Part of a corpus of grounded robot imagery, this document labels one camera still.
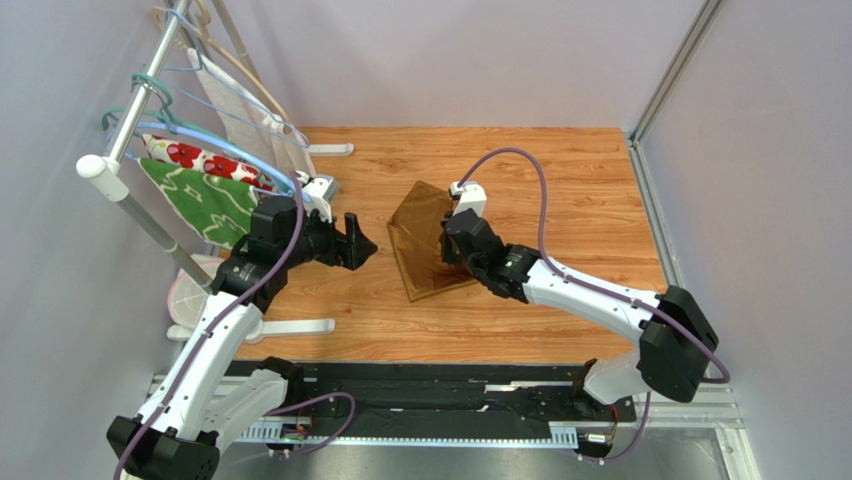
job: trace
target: white wall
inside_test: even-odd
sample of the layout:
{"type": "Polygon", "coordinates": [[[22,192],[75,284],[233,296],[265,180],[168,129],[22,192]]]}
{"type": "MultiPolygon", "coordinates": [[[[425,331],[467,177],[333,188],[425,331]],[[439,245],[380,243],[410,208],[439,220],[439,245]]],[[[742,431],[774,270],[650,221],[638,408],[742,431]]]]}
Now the white wall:
{"type": "Polygon", "coordinates": [[[701,4],[228,2],[264,83],[299,125],[623,129],[701,4]]]}
{"type": "MultiPolygon", "coordinates": [[[[174,354],[176,267],[74,170],[103,151],[100,112],[125,104],[130,73],[153,53],[150,4],[3,4],[0,478],[109,478],[107,427],[135,413],[174,354]]],[[[139,199],[192,239],[137,173],[124,163],[139,199]]]]}
{"type": "Polygon", "coordinates": [[[849,478],[850,24],[727,2],[644,149],[767,479],[849,478]]]}

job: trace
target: brown transparent sheet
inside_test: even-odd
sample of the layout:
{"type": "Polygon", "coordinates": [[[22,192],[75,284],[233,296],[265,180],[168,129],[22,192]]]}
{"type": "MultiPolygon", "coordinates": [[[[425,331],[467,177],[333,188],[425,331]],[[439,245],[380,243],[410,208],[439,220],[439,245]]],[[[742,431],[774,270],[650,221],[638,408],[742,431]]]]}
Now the brown transparent sheet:
{"type": "Polygon", "coordinates": [[[441,261],[441,220],[453,209],[445,190],[417,181],[388,221],[393,253],[408,300],[476,283],[464,267],[441,261]]]}

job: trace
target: green patterned towel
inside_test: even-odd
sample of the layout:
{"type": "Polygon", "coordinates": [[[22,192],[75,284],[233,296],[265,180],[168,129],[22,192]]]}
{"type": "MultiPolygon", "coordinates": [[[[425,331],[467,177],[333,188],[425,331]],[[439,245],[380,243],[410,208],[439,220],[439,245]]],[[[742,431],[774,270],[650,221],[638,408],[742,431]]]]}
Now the green patterned towel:
{"type": "Polygon", "coordinates": [[[257,206],[251,185],[147,158],[139,165],[205,242],[231,249],[248,233],[257,206]]]}

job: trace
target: wooden floor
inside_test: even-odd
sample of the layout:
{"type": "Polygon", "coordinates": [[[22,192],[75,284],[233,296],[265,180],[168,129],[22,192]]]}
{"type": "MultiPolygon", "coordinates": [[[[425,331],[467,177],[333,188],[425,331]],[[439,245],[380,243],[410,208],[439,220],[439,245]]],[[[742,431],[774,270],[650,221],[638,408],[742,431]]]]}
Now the wooden floor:
{"type": "MultiPolygon", "coordinates": [[[[408,302],[388,218],[416,180],[447,188],[482,155],[504,146],[528,150],[544,167],[550,255],[630,287],[665,286],[619,130],[310,128],[306,133],[313,143],[355,144],[350,157],[314,161],[319,172],[342,185],[332,205],[335,214],[356,213],[379,252],[356,272],[317,263],[290,272],[290,284],[266,318],[332,317],[336,330],[244,344],[239,358],[578,363],[627,351],[626,341],[588,321],[497,298],[480,285],[408,302]]],[[[517,155],[502,155],[473,179],[486,188],[485,218],[503,241],[535,247],[540,196],[532,166],[517,155]]]]}

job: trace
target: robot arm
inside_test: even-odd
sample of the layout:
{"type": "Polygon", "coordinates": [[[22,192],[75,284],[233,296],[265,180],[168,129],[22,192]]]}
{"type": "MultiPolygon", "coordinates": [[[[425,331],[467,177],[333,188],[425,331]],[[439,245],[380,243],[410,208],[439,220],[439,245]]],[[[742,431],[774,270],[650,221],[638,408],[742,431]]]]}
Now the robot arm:
{"type": "Polygon", "coordinates": [[[302,229],[295,231],[298,210],[284,196],[262,200],[252,212],[251,230],[235,245],[213,281],[198,326],[164,382],[134,418],[118,416],[107,439],[121,457],[143,423],[149,428],[133,448],[125,469],[144,479],[207,479],[213,476],[220,453],[266,412],[304,400],[304,372],[290,362],[270,357],[249,379],[214,405],[219,385],[237,348],[262,322],[263,313],[287,284],[287,271],[317,260],[355,270],[378,248],[367,239],[355,215],[345,215],[345,232],[335,229],[328,202],[337,191],[330,177],[302,179],[311,197],[302,229]],[[214,318],[259,282],[283,254],[291,238],[295,248],[283,267],[245,303],[233,309],[211,331],[214,318]],[[202,336],[207,338],[199,342],[202,336]],[[177,390],[164,407],[165,397],[177,390]]]}
{"type": "Polygon", "coordinates": [[[636,290],[572,270],[553,259],[548,265],[539,251],[504,244],[493,232],[482,218],[486,197],[481,186],[453,184],[450,194],[459,206],[444,220],[444,262],[463,264],[499,297],[572,313],[633,344],[632,351],[615,359],[587,362],[574,381],[577,389],[603,404],[649,390],[680,402],[693,399],[709,360],[663,319],[637,307],[655,306],[715,351],[718,337],[689,292],[675,286],[665,294],[636,290]]]}

